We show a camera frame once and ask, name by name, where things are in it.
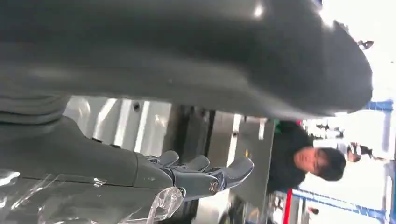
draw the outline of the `black jacket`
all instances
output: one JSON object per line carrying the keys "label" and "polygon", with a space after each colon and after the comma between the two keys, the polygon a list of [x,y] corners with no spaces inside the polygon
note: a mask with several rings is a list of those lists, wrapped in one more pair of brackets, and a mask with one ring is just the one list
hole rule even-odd
{"label": "black jacket", "polygon": [[281,121],[275,133],[267,192],[297,187],[306,173],[295,166],[293,156],[300,149],[313,146],[307,132],[295,122]]}

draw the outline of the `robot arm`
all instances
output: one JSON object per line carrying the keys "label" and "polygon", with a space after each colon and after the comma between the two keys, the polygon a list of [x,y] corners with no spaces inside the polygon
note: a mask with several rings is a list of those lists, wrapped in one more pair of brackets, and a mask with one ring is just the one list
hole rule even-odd
{"label": "robot arm", "polygon": [[0,182],[5,223],[117,224],[137,208],[130,219],[149,216],[153,201],[168,206],[165,216],[156,216],[166,218],[183,200],[240,184],[254,166],[241,158],[228,168],[205,172],[209,161],[204,156],[175,165],[178,156],[172,151],[156,158],[108,146],[86,138],[67,117],[41,125],[2,124],[0,135],[0,170],[18,173],[12,186],[2,184],[12,175]]}

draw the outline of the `man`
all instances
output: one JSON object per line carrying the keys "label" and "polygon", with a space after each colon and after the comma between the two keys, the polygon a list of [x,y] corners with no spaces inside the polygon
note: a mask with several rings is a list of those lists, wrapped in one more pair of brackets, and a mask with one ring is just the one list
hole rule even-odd
{"label": "man", "polygon": [[346,160],[335,148],[314,147],[308,134],[295,122],[281,121],[275,133],[269,170],[268,192],[297,187],[307,173],[338,181]]}
{"label": "man", "polygon": [[307,211],[304,212],[301,217],[301,224],[308,224],[311,220],[311,214],[313,214],[313,215],[319,214],[319,209],[315,209],[313,207],[308,207]]}

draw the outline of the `screw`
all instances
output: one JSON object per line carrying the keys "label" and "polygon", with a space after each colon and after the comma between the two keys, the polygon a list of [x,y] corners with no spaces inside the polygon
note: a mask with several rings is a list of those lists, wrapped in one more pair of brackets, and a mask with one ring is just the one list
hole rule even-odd
{"label": "screw", "polygon": [[209,186],[209,191],[212,195],[215,195],[218,192],[218,190],[217,190],[218,185],[219,185],[219,182],[217,180],[213,180],[211,182],[211,184]]}
{"label": "screw", "polygon": [[134,103],[134,111],[138,112],[140,110],[140,104],[139,103]]}

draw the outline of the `person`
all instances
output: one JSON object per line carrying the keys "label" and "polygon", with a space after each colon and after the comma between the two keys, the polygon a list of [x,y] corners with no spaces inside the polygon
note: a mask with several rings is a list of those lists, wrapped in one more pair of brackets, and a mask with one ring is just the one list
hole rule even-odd
{"label": "person", "polygon": [[295,122],[280,121],[274,134],[267,192],[297,187],[307,173],[327,181],[344,174],[344,155],[331,147],[314,147],[308,133]]}
{"label": "person", "polygon": [[315,209],[313,207],[308,207],[308,212],[312,213],[314,215],[317,215],[317,214],[319,214],[319,209]]}
{"label": "person", "polygon": [[303,216],[301,217],[301,224],[308,224],[311,220],[311,214],[319,214],[319,209],[308,207],[307,212],[304,212]]}
{"label": "person", "polygon": [[314,146],[324,147],[332,146],[339,150],[349,162],[358,162],[361,160],[361,156],[368,155],[374,160],[381,160],[380,157],[373,156],[373,150],[367,146],[360,145],[356,142],[349,142],[344,140],[316,140]]}

